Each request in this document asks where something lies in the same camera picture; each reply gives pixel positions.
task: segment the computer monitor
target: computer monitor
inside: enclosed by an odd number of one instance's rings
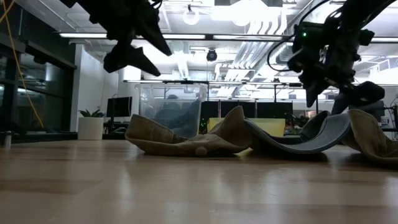
[[[132,97],[120,97],[108,99],[106,116],[111,118],[131,116]]]
[[[200,117],[208,120],[218,118],[218,101],[204,101],[201,103]]]
[[[255,102],[240,102],[245,118],[254,118],[256,116],[256,103]]]
[[[361,111],[365,111],[368,114],[372,115],[378,122],[381,122],[381,117],[386,115],[384,112],[384,102],[379,100],[375,103],[371,103],[366,106],[353,106],[349,105],[348,109],[357,109]]]
[[[258,118],[286,118],[293,114],[293,103],[257,103]]]

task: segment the plastic bin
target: plastic bin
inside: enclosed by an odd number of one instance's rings
[[[200,106],[206,98],[206,85],[139,84],[139,115],[171,129],[174,134],[192,138],[198,134]]]

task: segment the glass wall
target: glass wall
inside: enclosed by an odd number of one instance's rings
[[[29,54],[21,55],[21,70],[24,75],[25,84],[36,87],[47,92],[64,95],[66,71],[61,68],[35,58]]]
[[[29,54],[21,55],[20,65],[27,90],[23,86],[22,78],[17,74],[19,86],[14,121],[28,132],[68,131],[73,72]]]
[[[55,133],[63,131],[62,115],[63,100],[50,95],[27,91],[37,115],[44,124],[42,129],[37,119],[33,107],[29,103],[25,89],[18,88],[16,123],[28,131],[46,131],[47,133]]]
[[[0,78],[6,77],[6,67],[7,67],[7,58],[1,57],[0,58]]]
[[[4,85],[0,85],[0,111],[1,111],[1,108],[2,108],[3,96],[4,96]]]

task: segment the wall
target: wall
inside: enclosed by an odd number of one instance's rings
[[[108,98],[118,94],[118,73],[107,73],[103,64],[91,56],[84,46],[76,45],[75,64],[78,69],[73,77],[73,94],[70,129],[77,131],[79,110],[90,112],[100,109],[106,112]]]
[[[108,99],[114,97],[132,96],[131,112],[138,114],[139,111],[139,92],[133,83],[125,83],[126,78],[140,79],[141,71],[134,67],[126,67],[114,73],[104,70],[103,64],[91,56],[84,46],[76,46],[75,64],[78,69],[74,74],[72,111],[70,130],[77,131],[78,118],[81,117],[79,110],[90,112],[100,110],[106,113]],[[129,121],[130,117],[115,118],[115,121]]]

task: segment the dome camera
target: dome camera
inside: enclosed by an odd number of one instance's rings
[[[207,57],[206,57],[208,62],[214,62],[215,60],[217,60],[217,53],[215,49],[210,49],[209,52],[207,53]]]

